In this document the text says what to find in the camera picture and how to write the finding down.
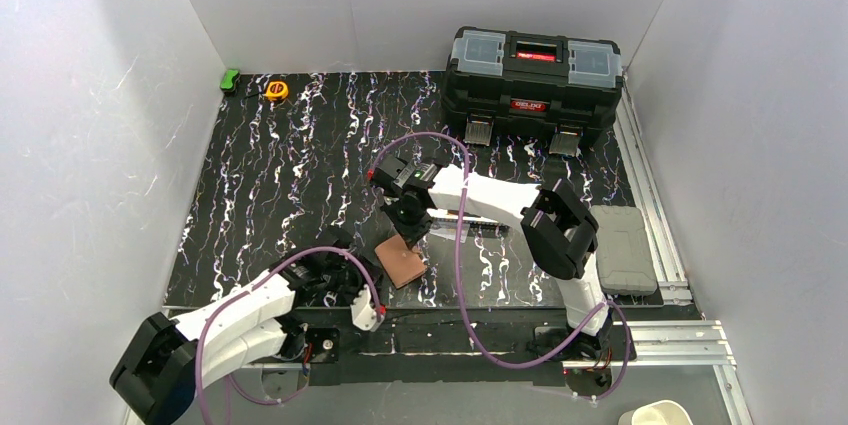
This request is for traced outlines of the brown leather card holder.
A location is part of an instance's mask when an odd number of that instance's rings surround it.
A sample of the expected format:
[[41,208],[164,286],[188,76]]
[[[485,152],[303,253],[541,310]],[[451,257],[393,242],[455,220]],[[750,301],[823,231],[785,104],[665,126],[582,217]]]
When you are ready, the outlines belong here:
[[410,248],[398,234],[376,246],[375,254],[396,289],[409,285],[427,271],[419,250],[415,246]]

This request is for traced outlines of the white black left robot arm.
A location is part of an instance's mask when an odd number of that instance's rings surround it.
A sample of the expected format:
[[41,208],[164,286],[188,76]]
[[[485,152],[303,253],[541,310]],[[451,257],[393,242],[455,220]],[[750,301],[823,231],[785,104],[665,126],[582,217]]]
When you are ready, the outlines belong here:
[[302,370],[334,349],[332,332],[293,316],[309,306],[348,306],[366,332],[381,323],[382,272],[352,236],[330,226],[315,246],[287,253],[224,297],[173,318],[141,322],[109,377],[111,388],[144,424],[172,424],[199,391],[260,359],[298,362]]

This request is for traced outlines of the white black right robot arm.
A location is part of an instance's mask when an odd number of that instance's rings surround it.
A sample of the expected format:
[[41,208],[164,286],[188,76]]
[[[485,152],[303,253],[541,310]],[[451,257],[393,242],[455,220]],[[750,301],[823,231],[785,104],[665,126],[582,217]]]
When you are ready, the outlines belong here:
[[597,220],[571,185],[521,184],[484,177],[456,165],[414,164],[388,157],[368,175],[382,191],[382,212],[408,249],[430,231],[435,209],[495,221],[524,238],[534,265],[555,279],[570,327],[562,351],[590,357],[608,346],[611,319],[597,273]]

